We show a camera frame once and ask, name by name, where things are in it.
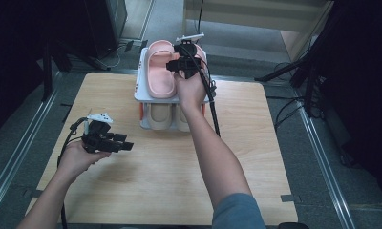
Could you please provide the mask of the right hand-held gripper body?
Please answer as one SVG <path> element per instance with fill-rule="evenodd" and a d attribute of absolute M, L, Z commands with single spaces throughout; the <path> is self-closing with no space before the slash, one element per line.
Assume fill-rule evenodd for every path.
<path fill-rule="evenodd" d="M 176 39 L 174 51 L 179 57 L 172 61 L 172 71 L 183 72 L 185 78 L 190 78 L 199 73 L 205 65 L 205 53 L 197 42 L 204 37 L 204 33 L 183 35 Z"/>

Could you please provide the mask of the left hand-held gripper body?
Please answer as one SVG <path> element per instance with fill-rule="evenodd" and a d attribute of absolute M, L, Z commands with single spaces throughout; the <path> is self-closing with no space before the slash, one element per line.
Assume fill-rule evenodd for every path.
<path fill-rule="evenodd" d="M 116 152 L 117 144 L 112 140 L 114 135 L 109 133 L 113 119 L 106 113 L 88 114 L 84 121 L 82 141 L 88 153 Z"/>

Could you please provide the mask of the pink slide slipper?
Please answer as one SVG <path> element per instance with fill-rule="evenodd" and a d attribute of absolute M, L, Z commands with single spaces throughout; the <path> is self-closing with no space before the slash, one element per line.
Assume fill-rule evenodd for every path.
<path fill-rule="evenodd" d="M 146 79 L 148 93 L 158 99 L 172 97 L 176 93 L 173 73 L 166 64 L 174 60 L 174 47 L 166 40 L 152 43 L 146 52 Z"/>
<path fill-rule="evenodd" d="M 207 75 L 206 56 L 200 46 L 191 42 L 181 43 L 175 51 L 180 55 L 178 68 L 181 76 L 188 79 L 196 74 Z"/>

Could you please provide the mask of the white two-tier shoe rack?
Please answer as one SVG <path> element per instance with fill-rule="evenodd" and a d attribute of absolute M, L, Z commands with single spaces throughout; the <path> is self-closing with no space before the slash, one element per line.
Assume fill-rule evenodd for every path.
<path fill-rule="evenodd" d="M 148 93 L 148 86 L 147 86 L 147 79 L 146 79 L 146 63 L 145 63 L 145 55 L 147 50 L 148 50 L 147 48 L 144 48 L 141 51 L 140 60 L 139 60 L 139 69 L 138 69 L 138 75 L 137 75 L 137 83 L 136 83 L 136 88 L 134 92 L 135 100 L 140 103 L 140 108 L 139 108 L 140 126 L 143 129 L 152 130 L 147 121 L 147 115 L 148 115 L 147 105 L 155 104 L 155 103 L 164 103 L 164 104 L 170 104 L 172 106 L 172 124 L 170 128 L 167 130 L 179 130 L 175 122 L 175 107 L 177 105 L 180 105 L 178 96 L 174 94 L 172 97 L 169 97 L 169 98 L 158 99 L 158 98 L 152 97 Z"/>

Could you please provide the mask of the cream perforated clog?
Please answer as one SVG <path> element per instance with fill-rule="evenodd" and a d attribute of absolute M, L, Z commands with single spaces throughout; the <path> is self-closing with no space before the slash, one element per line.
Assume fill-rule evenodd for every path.
<path fill-rule="evenodd" d="M 172 124 L 172 106 L 170 104 L 148 104 L 147 121 L 152 130 L 167 130 Z"/>
<path fill-rule="evenodd" d="M 175 122 L 177 128 L 182 132 L 189 132 L 190 128 L 180 105 L 175 107 Z"/>

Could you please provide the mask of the person's right hand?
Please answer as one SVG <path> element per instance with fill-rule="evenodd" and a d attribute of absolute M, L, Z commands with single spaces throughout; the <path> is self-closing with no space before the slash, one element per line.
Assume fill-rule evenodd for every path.
<path fill-rule="evenodd" d="M 178 73 L 174 74 L 174 78 L 181 108 L 186 113 L 199 111 L 206 97 L 202 79 L 198 75 L 185 79 Z"/>

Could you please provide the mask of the person's left hand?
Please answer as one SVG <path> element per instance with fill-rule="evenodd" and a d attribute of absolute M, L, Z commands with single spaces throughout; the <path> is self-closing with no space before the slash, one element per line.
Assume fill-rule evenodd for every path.
<path fill-rule="evenodd" d="M 88 153 L 82 141 L 71 142 L 67 145 L 60 159 L 56 173 L 73 182 L 83 172 L 87 171 L 91 165 L 110 155 L 108 152 Z"/>

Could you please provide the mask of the dark grey cabinet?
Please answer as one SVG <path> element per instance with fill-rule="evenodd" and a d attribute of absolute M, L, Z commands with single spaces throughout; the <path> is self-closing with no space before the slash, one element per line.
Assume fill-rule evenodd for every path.
<path fill-rule="evenodd" d="M 84 0 L 89 25 L 88 51 L 101 58 L 118 47 L 126 20 L 125 0 Z"/>

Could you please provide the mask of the light wooden cabinet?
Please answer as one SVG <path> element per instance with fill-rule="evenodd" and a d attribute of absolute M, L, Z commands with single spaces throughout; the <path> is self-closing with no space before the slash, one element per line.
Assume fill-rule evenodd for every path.
<path fill-rule="evenodd" d="M 323 28 L 329 0 L 183 0 L 183 21 L 199 19 L 279 30 L 291 60 Z"/>

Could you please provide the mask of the black metal stand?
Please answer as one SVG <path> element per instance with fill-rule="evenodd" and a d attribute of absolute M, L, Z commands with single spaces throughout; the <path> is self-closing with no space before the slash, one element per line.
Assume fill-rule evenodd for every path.
<path fill-rule="evenodd" d="M 83 52 L 69 45 L 65 41 L 48 35 L 43 41 L 42 69 L 44 91 L 42 101 L 48 100 L 53 92 L 53 63 L 55 63 L 56 67 L 62 72 L 69 72 L 72 69 L 73 65 L 68 54 L 74 55 L 96 70 L 109 70 L 109 67 L 102 67 L 88 55 L 85 55 Z"/>

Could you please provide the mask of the black tripod stand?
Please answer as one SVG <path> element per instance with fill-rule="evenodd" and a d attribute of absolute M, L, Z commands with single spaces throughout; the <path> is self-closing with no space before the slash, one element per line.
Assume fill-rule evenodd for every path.
<path fill-rule="evenodd" d="M 323 28 L 320 30 L 316 40 L 302 57 L 299 57 L 294 62 L 287 64 L 280 70 L 265 76 L 254 78 L 254 80 L 258 82 L 268 82 L 284 73 L 289 73 L 294 70 L 295 73 L 290 78 L 289 84 L 292 88 L 297 89 L 302 86 L 304 81 L 307 82 L 304 95 L 304 110 L 309 117 L 314 117 L 314 114 L 312 113 L 311 102 L 316 77 L 318 76 L 318 65 L 320 63 L 321 57 L 323 56 L 322 50 L 326 48 L 328 39 L 333 33 L 333 28 L 338 23 L 339 17 L 342 14 L 340 10 L 335 10 L 334 5 L 337 1 L 339 0 L 328 1 L 326 11 L 322 14 L 322 17 L 324 18 Z"/>

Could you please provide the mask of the person's grey-blue sleeve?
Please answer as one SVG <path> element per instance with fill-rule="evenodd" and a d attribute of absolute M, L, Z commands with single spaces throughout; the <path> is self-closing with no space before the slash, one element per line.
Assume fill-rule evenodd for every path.
<path fill-rule="evenodd" d="M 214 208 L 212 229 L 266 229 L 256 199 L 248 194 L 236 193 Z"/>

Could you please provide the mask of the metal floor rail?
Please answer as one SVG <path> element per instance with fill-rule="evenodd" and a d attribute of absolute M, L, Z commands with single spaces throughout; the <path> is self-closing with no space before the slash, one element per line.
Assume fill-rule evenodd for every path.
<path fill-rule="evenodd" d="M 53 88 L 42 101 L 35 90 L 0 130 L 0 204 L 56 98 L 63 73 L 57 72 Z"/>
<path fill-rule="evenodd" d="M 300 116 L 305 126 L 311 147 L 317 159 L 319 168 L 321 170 L 323 180 L 328 188 L 329 196 L 334 208 L 334 211 L 340 221 L 342 229 L 356 229 L 353 221 L 350 208 L 346 202 L 342 189 L 332 171 L 329 164 L 328 157 L 322 145 L 322 142 L 317 134 L 316 128 L 312 119 L 308 116 L 305 100 L 298 101 L 300 108 Z"/>

